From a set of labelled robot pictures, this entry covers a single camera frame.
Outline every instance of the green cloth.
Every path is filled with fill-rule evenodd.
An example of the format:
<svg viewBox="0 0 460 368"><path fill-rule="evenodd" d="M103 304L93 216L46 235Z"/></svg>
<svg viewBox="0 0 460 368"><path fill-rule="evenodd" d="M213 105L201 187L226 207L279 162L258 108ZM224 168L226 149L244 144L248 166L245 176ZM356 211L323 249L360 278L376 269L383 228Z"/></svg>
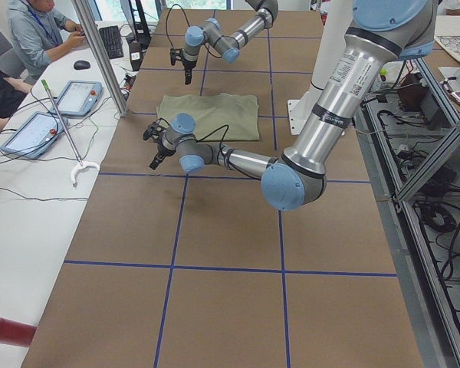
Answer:
<svg viewBox="0 0 460 368"><path fill-rule="evenodd" d="M196 121L194 134L197 139L228 124L225 140L259 140L258 108L258 99L252 95L199 97L187 94L180 97L164 96L157 113L159 118L169 123L178 113L191 115ZM221 129L206 140L219 141L224 131Z"/></svg>

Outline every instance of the light blue shirt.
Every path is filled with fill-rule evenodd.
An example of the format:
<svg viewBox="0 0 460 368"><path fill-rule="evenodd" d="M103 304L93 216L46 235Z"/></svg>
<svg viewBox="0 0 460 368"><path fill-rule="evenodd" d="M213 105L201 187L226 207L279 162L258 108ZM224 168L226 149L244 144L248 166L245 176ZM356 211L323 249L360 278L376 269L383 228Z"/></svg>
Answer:
<svg viewBox="0 0 460 368"><path fill-rule="evenodd" d="M26 0L8 0L12 47L32 78L37 80L51 63L46 50L63 43L60 29L68 20L56 9L44 13L34 10Z"/></svg>

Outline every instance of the metal pole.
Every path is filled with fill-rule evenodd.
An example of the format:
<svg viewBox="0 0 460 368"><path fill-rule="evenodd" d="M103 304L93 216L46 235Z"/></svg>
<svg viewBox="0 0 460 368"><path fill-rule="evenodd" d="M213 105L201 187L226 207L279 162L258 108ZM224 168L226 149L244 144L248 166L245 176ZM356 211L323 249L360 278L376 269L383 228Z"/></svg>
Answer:
<svg viewBox="0 0 460 368"><path fill-rule="evenodd" d="M58 105L56 104L56 102L54 102L54 98L53 98L53 95L51 95L51 90L49 89L48 83L46 82L45 79L42 79L41 82L43 84L44 90L46 90L46 94L48 94L48 97L49 97L49 100L50 100L51 104L53 105L54 112L58 116L58 120L60 120L61 126L63 127L63 132L67 136L68 142L70 142L70 146L71 146L71 149L74 151L75 158L77 159L77 161L80 164L82 164L82 156L80 156L80 153L78 152L78 148L77 148L77 146L75 146L75 142L74 142L73 138L71 137L70 132L68 131L68 126L64 122L64 118L61 115L60 110L58 109Z"/></svg>
<svg viewBox="0 0 460 368"><path fill-rule="evenodd" d="M104 48L104 44L100 39L94 16L90 6L88 5L88 0L72 0L72 4L75 7L78 19L84 28L85 35L89 41L90 49L94 54L97 64L99 65L100 72L102 73L106 83L106 87L109 90L114 103L116 104L116 108L119 111L120 116L125 117L128 111L126 100L121 93L121 89L117 83L113 67L109 62L109 57L107 56L106 49Z"/></svg>

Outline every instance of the tablet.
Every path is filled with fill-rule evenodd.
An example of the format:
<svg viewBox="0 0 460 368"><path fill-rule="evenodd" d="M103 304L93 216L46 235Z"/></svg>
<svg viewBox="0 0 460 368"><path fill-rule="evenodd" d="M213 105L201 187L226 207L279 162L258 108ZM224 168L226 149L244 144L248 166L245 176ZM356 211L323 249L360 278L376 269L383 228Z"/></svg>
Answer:
<svg viewBox="0 0 460 368"><path fill-rule="evenodd" d="M56 103L63 116L84 117L92 110L101 93L100 82L70 80L56 99Z"/></svg>
<svg viewBox="0 0 460 368"><path fill-rule="evenodd" d="M50 113L36 112L2 144L0 150L36 159L51 147L61 132L63 127L57 117Z"/></svg>

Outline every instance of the green handle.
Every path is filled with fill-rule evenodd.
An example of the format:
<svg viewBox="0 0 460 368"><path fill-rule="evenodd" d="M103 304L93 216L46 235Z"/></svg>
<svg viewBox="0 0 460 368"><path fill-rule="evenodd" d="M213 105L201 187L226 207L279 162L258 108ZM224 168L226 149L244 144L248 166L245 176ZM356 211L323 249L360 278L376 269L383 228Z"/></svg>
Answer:
<svg viewBox="0 0 460 368"><path fill-rule="evenodd" d="M41 83L43 84L45 90L49 90L48 84L46 83L45 79L41 79Z"/></svg>

